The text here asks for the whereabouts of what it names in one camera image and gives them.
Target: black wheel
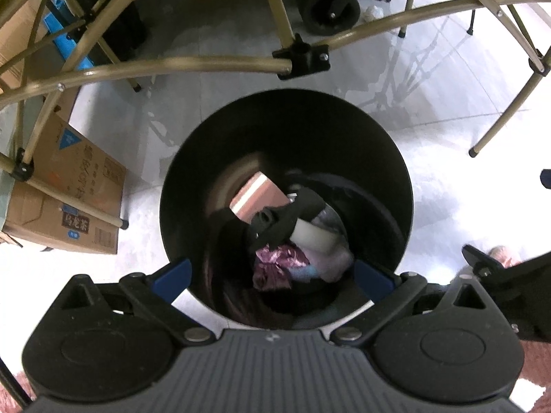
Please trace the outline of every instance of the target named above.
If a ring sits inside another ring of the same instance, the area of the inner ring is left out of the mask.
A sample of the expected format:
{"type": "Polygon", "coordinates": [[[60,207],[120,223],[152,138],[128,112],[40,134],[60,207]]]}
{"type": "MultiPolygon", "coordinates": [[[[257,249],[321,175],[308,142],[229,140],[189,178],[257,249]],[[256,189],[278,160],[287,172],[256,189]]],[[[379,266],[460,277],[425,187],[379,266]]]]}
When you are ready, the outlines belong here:
{"type": "Polygon", "coordinates": [[[340,15],[333,18],[329,9],[333,0],[297,0],[300,16],[308,32],[316,35],[333,35],[349,30],[360,18],[357,0],[348,0],[340,15]]]}

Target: black trash bin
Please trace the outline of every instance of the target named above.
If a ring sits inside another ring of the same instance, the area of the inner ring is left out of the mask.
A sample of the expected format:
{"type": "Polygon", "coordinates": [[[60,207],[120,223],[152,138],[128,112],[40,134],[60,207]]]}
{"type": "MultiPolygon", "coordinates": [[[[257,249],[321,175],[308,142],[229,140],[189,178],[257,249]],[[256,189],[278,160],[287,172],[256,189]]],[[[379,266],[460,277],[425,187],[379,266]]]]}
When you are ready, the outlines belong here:
{"type": "Polygon", "coordinates": [[[355,258],[396,270],[413,218],[398,148],[376,121],[342,99],[278,89],[218,110],[170,165],[161,234],[170,261],[191,260],[189,290],[223,316],[261,328],[316,328],[361,307],[367,299],[351,271],[315,291],[293,284],[278,297],[252,288],[248,225],[228,207],[259,171],[286,194],[315,190],[341,217],[355,258]]]}

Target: black rubber tip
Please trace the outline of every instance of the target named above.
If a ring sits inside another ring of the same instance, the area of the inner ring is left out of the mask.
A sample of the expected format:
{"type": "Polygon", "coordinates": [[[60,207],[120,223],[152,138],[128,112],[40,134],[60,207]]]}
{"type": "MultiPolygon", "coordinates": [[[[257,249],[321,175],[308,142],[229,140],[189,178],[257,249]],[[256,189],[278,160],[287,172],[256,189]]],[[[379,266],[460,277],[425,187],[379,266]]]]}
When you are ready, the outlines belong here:
{"type": "Polygon", "coordinates": [[[551,189],[551,169],[544,169],[539,175],[539,181],[547,189],[551,189]]]}

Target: white plastic bag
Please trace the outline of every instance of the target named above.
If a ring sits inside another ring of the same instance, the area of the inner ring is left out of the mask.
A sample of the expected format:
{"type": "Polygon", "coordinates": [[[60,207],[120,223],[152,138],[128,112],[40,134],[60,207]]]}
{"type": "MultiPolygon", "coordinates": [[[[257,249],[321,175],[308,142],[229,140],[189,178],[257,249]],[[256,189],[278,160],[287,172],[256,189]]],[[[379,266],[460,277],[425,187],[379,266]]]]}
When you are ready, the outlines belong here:
{"type": "Polygon", "coordinates": [[[379,6],[369,6],[362,13],[362,20],[364,22],[370,22],[377,19],[382,19],[385,16],[384,11],[379,6]]]}

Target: white tile floor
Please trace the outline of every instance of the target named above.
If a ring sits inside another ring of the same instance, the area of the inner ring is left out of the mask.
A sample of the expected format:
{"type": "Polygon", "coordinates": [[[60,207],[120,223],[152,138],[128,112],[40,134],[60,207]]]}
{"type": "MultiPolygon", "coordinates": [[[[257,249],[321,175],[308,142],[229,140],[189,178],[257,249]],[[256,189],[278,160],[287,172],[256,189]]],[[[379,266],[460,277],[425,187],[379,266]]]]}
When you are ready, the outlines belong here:
{"type": "MultiPolygon", "coordinates": [[[[386,14],[403,9],[377,4],[386,14]]],[[[420,6],[442,0],[415,0],[420,6]]],[[[142,56],[264,54],[278,49],[265,0],[140,1],[152,36],[142,56]],[[158,15],[161,8],[162,17],[158,15]]],[[[294,0],[291,23],[304,32],[294,0]]],[[[551,29],[529,8],[521,15],[544,50],[551,29]]],[[[141,79],[134,93],[125,81],[84,87],[72,124],[129,171],[117,256],[0,248],[0,355],[17,371],[26,338],[70,276],[88,273],[113,281],[166,263],[159,232],[159,196],[174,154],[189,133],[228,102],[263,89],[311,88],[361,107],[387,129],[408,165],[415,198],[413,231],[399,272],[449,281],[464,266],[461,246],[507,244],[530,258],[551,248],[551,191],[539,172],[551,166],[549,97],[544,80],[509,125],[473,160],[467,150],[514,98],[530,75],[527,57],[489,13],[477,12],[475,35],[465,33],[470,12],[410,26],[401,40],[385,33],[331,54],[328,73],[280,82],[253,74],[174,74],[141,79]]],[[[228,322],[184,293],[176,302],[190,316],[220,331],[228,322]]]]}

